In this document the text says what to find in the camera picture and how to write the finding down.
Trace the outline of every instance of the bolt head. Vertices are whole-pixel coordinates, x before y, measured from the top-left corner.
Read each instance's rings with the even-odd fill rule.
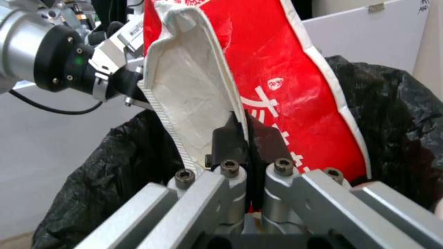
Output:
[[[181,169],[175,174],[175,185],[179,189],[188,189],[195,181],[195,174],[192,170]]]
[[[342,185],[343,181],[345,180],[343,173],[336,168],[325,168],[323,172],[325,172],[326,175],[331,177],[334,181],[336,181],[340,185]]]
[[[238,176],[240,165],[235,160],[225,160],[220,164],[220,172],[227,178]]]
[[[287,158],[279,158],[274,162],[274,172],[281,176],[290,176],[293,174],[294,163]]]

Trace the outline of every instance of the robotic arm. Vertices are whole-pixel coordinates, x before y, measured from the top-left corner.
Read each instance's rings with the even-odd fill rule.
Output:
[[[136,86],[142,69],[128,64],[143,55],[142,15],[93,48],[75,30],[39,16],[42,4],[29,2],[0,1],[0,93],[28,80],[51,92],[73,88],[101,102],[124,94],[128,104],[146,104]]]

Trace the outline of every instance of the hex socket screw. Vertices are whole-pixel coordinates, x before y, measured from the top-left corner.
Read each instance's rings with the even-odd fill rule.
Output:
[[[188,189],[195,182],[195,174],[192,170],[181,169],[175,174],[175,185],[179,189]]]
[[[233,178],[238,176],[240,165],[235,160],[225,160],[220,164],[220,172],[226,178]]]
[[[274,172],[281,176],[290,176],[294,168],[292,160],[279,158],[274,162]]]

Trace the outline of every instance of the white wall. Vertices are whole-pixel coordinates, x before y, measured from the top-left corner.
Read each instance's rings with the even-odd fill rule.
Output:
[[[432,0],[413,76],[443,101],[443,0]]]
[[[383,3],[383,0],[312,0],[314,17],[342,12],[367,5]]]
[[[57,94],[35,86],[24,95],[51,107],[80,110],[91,96],[66,90]],[[0,95],[0,240],[33,231],[66,177],[99,145],[110,128],[134,117],[123,98],[81,116],[48,113],[12,95]]]

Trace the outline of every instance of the black cable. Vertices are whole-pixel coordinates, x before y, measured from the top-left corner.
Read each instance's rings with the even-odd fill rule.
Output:
[[[128,5],[128,6],[126,6],[126,8],[137,7],[137,6],[141,5],[143,2],[144,2],[144,0],[141,0],[138,4]]]
[[[51,113],[58,113],[58,114],[65,114],[65,115],[82,115],[82,114],[90,113],[90,112],[94,111],[95,109],[99,108],[101,106],[101,104],[103,104],[103,102],[98,102],[93,107],[83,110],[83,111],[64,111],[64,110],[58,110],[58,109],[54,109],[51,107],[41,105],[37,102],[34,102],[34,101],[28,99],[27,97],[25,97],[23,95],[21,95],[20,93],[18,93],[15,90],[10,90],[9,93],[12,94],[13,96],[19,98],[20,100],[38,108],[38,109],[45,110],[45,111],[48,111]]]

